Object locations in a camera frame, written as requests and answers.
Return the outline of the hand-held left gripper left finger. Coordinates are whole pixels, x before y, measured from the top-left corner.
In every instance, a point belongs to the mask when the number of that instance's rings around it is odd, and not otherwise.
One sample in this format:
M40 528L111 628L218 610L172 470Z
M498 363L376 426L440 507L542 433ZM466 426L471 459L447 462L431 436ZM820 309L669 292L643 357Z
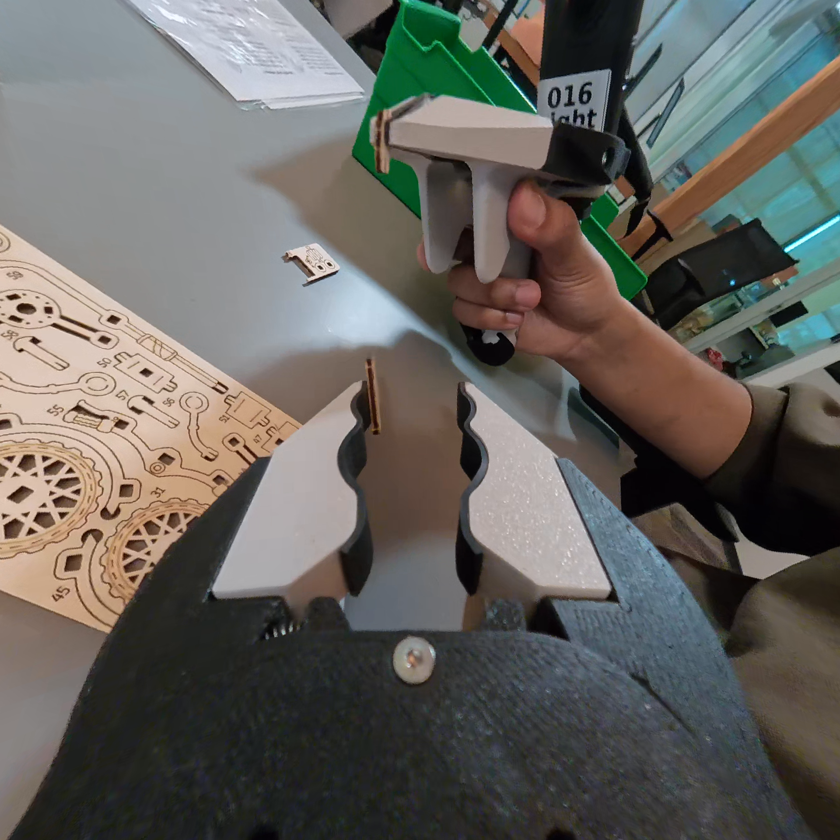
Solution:
M355 382L275 449L213 584L217 599L281 597L294 614L358 595L373 564L358 477L371 424Z

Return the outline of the small wooden puzzle piece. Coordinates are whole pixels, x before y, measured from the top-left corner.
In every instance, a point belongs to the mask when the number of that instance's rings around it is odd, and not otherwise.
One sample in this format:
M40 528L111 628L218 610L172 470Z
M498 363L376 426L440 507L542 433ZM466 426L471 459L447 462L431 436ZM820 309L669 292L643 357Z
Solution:
M395 115L395 108L387 108L376 113L370 120L374 170L378 175L387 175L391 169L390 129Z

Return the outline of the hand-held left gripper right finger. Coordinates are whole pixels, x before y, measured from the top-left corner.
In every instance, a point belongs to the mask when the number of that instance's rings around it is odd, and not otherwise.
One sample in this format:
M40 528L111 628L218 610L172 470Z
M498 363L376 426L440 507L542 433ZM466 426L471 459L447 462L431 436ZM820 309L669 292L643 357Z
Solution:
M468 596L604 601L613 588L554 452L475 385L457 393L456 570Z

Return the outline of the black office chair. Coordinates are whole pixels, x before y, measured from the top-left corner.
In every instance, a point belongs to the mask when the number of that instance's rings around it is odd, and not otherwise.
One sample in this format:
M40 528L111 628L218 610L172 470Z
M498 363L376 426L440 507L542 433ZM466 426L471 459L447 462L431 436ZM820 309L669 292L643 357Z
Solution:
M755 218L669 257L648 277L644 291L653 320L667 331L699 307L796 264Z

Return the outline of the grey desk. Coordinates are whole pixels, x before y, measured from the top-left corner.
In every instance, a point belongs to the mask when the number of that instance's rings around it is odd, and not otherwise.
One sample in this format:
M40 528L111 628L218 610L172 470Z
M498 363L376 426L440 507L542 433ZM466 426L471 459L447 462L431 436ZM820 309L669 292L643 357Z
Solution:
M613 502L618 450L576 382L473 360L418 219L352 157L363 101L240 108L125 2L2 2L2 225L300 423L375 361L360 475L374 565L353 628L459 629L457 385L471 381ZM303 286L284 262L340 266Z

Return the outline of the person's right hand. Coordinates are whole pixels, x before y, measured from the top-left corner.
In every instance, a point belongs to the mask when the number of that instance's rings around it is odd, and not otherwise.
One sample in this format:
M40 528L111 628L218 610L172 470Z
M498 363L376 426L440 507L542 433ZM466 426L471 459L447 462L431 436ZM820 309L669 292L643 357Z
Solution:
M507 221L532 250L530 274L483 283L472 267L451 269L455 318L478 329L518 329L521 351L552 359L582 379L591 369L618 374L646 364L656 353L657 330L622 299L570 205L525 181L511 195Z

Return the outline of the wooden rail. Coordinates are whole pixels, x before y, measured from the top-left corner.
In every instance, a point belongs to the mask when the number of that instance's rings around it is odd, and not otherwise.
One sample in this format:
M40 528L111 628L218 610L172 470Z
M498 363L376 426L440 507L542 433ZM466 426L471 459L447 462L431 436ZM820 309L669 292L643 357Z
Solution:
M656 233L659 220L678 234L779 154L824 123L839 109L839 58L792 93L714 160L669 194L639 226L619 241L630 256Z

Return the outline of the notched small wooden piece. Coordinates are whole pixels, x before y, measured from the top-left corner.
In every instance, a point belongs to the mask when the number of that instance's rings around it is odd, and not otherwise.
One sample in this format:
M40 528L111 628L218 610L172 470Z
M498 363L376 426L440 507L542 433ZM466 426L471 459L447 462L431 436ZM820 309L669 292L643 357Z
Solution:
M340 271L340 265L319 244L291 248L284 253L283 260L297 266L305 275L304 287L333 277Z

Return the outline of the green plastic bin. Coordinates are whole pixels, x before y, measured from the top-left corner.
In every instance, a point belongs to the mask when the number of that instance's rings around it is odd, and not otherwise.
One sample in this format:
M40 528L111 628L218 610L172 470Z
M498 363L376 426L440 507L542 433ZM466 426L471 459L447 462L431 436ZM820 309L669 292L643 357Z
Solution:
M370 124L380 111L410 97L431 93L535 113L518 85L479 48L460 37L460 19L426 2L400 2L371 100L353 145L353 157L416 217L421 204L415 172L395 161L386 174L375 169Z

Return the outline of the printed paper sheets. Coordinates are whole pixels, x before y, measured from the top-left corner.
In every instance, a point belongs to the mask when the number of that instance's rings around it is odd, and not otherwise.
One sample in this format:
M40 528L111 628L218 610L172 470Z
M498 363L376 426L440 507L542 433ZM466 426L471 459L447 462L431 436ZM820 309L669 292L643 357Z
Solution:
M242 107L355 102L362 86L275 1L129 1Z

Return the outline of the wooden puzzle sheet rectangular window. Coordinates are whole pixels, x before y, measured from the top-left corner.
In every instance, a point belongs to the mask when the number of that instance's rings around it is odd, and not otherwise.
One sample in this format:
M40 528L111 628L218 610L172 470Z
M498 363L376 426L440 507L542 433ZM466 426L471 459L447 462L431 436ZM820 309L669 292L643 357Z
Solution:
M2 593L107 632L299 426L2 228Z

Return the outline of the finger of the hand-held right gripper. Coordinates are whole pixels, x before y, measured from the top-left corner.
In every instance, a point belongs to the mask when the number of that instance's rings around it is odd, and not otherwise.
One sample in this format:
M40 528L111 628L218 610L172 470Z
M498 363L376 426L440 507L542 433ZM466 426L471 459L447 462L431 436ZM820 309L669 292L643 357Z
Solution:
M428 158L539 170L549 155L552 122L534 112L423 94L385 111L385 146Z

